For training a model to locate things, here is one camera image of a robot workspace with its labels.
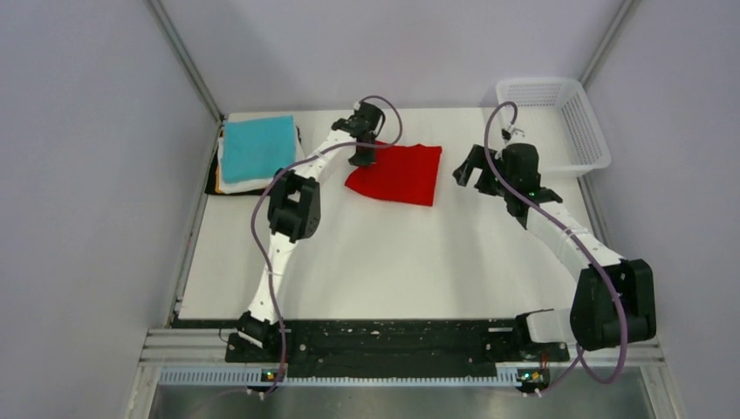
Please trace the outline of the red t shirt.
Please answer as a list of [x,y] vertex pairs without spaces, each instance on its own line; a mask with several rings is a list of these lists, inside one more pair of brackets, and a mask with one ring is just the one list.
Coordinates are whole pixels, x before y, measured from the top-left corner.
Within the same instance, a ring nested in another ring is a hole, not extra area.
[[443,148],[415,144],[375,150],[375,162],[345,180],[351,191],[384,202],[431,207]]

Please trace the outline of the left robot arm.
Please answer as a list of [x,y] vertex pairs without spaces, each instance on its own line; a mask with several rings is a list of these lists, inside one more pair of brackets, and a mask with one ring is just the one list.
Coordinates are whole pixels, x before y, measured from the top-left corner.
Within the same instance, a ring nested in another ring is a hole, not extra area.
[[237,323],[237,336],[260,361],[276,356],[280,347],[278,291],[291,254],[301,240],[313,236],[321,220],[321,182],[342,159],[356,166],[374,163],[375,144],[387,118],[362,100],[353,113],[334,121],[325,140],[304,159],[281,168],[268,186],[269,241],[256,241],[264,257],[257,291]]

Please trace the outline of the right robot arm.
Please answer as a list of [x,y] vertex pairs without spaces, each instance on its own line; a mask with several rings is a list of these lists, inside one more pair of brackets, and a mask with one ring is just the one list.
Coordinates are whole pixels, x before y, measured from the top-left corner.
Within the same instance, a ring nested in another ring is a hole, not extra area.
[[572,304],[519,314],[511,336],[514,353],[534,360],[547,343],[576,343],[586,351],[651,340],[656,335],[654,275],[643,259],[628,260],[601,243],[566,209],[554,190],[541,184],[538,151],[515,143],[501,151],[471,148],[453,177],[466,186],[481,171],[474,187],[504,200],[510,216],[537,237],[575,281]]

